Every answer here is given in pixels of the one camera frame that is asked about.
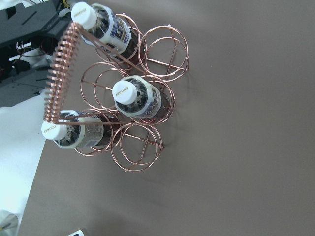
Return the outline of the copper wire bottle basket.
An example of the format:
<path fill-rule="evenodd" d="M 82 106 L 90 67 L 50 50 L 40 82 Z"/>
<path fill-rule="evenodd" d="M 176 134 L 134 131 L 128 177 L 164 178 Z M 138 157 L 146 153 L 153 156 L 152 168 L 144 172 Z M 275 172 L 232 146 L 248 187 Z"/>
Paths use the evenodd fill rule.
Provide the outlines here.
<path fill-rule="evenodd" d="M 106 146 L 70 149 L 82 156 L 93 157 L 110 152 L 116 164 L 126 172 L 140 172 L 153 165 L 164 149 L 157 126 L 166 122 L 175 108 L 175 95 L 169 83 L 189 70 L 188 43 L 184 35 L 171 25 L 156 26 L 143 33 L 128 15 L 123 20 L 140 36 L 138 45 L 145 46 L 143 60 L 137 65 L 123 57 L 88 33 L 79 23 L 70 23 L 63 33 L 49 69 L 43 121 L 54 124 L 82 124 L 67 122 L 61 116 L 71 83 L 73 62 L 80 40 L 89 41 L 100 61 L 89 66 L 80 78 L 79 92 L 87 107 L 86 116 L 112 114 L 120 126 L 111 133 Z M 114 84 L 124 77 L 138 75 L 165 93 L 170 100 L 167 114 L 160 120 L 130 118 L 115 106 L 112 96 Z"/>

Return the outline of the tea bottle white cap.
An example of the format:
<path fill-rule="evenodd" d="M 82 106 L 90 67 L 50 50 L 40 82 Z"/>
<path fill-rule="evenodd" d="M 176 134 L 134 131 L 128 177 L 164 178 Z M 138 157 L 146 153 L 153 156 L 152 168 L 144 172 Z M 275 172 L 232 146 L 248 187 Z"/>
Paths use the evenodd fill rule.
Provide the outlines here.
<path fill-rule="evenodd" d="M 138 75 L 117 81 L 112 96 L 116 108 L 130 118 L 160 120 L 170 108 L 167 95 Z"/>
<path fill-rule="evenodd" d="M 143 44 L 138 45 L 138 30 L 116 16 L 109 7 L 99 3 L 89 5 L 84 1 L 77 2 L 72 6 L 71 18 L 133 64 L 137 65 L 143 60 L 146 49 Z"/>

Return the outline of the black machine frame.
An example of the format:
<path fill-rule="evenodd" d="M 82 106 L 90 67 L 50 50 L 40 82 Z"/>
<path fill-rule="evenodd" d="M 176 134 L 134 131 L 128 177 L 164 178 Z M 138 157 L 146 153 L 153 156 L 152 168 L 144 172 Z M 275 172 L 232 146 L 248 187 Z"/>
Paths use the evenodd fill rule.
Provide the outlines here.
<path fill-rule="evenodd" d="M 0 105 L 14 106 L 46 86 L 55 47 L 70 22 L 68 0 L 0 2 Z"/>

